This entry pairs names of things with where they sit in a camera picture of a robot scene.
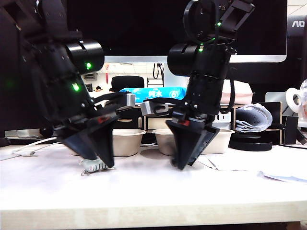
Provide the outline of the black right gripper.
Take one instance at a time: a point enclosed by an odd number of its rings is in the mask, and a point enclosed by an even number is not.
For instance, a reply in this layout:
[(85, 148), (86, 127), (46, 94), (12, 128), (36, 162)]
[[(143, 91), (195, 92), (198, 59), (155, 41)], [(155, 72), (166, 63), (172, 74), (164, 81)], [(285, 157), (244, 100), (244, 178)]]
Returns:
[(177, 151), (174, 163), (183, 170), (188, 164), (192, 166), (200, 154), (219, 133), (213, 127), (215, 116), (220, 106), (195, 102), (179, 102), (171, 109), (172, 121), (166, 121), (174, 134)]

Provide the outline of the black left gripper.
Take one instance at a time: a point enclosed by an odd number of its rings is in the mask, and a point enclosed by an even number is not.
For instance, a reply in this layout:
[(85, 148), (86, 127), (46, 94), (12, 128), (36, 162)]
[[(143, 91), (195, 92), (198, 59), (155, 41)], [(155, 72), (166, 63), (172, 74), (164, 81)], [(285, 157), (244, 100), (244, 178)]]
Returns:
[[(55, 128), (57, 139), (86, 160), (96, 160), (96, 154), (108, 166), (114, 166), (113, 123), (117, 120), (119, 95), (91, 97), (81, 113), (70, 117)], [(94, 150), (82, 135), (92, 134)]]

